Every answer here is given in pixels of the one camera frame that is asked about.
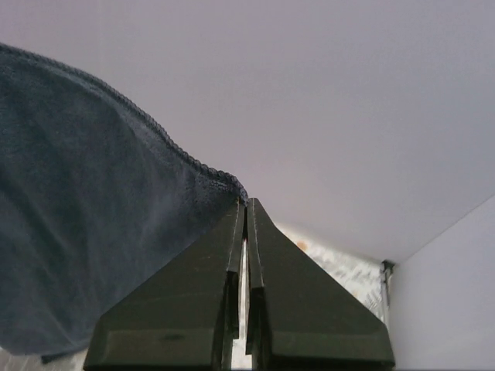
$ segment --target microfiber towel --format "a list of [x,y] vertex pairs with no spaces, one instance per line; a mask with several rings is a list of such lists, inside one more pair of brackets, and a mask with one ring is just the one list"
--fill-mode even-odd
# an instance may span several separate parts
[[247,201],[106,83],[0,44],[0,347],[85,348],[102,314]]

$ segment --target blue towel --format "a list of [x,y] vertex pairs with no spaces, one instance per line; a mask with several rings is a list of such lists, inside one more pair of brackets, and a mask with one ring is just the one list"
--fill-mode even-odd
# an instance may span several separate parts
[[104,312],[247,200],[106,83],[0,44],[0,347],[85,348]]

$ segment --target dark green plastic object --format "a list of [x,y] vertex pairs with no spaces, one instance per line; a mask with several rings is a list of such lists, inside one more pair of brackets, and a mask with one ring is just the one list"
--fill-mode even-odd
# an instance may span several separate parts
[[250,199],[101,317],[84,369],[230,369],[243,240],[254,369],[394,367],[383,322]]

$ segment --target white wall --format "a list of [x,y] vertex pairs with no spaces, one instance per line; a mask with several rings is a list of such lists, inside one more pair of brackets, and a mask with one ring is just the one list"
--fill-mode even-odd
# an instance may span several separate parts
[[495,369],[495,197],[401,264],[392,279],[399,369]]
[[495,193],[495,2],[0,0],[273,218],[403,261]]

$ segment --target white surface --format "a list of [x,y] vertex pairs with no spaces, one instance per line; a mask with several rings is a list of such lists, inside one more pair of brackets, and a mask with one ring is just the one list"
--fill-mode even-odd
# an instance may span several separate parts
[[5,0],[274,218],[403,261],[495,193],[495,2]]
[[[348,254],[335,251],[331,247],[322,246],[300,233],[280,228],[285,235],[305,251],[320,267],[331,274],[351,294],[369,308],[378,318],[383,320],[380,296],[380,266],[355,258]],[[232,368],[250,369],[251,356],[245,355],[246,323],[245,295],[241,287],[242,303],[240,316],[240,338],[234,340],[232,348]],[[13,357],[0,349],[0,370],[2,371],[81,371],[86,358],[86,352],[80,352],[70,358],[60,359],[47,366],[42,366],[39,357]]]
[[495,197],[399,266],[398,369],[495,369]]

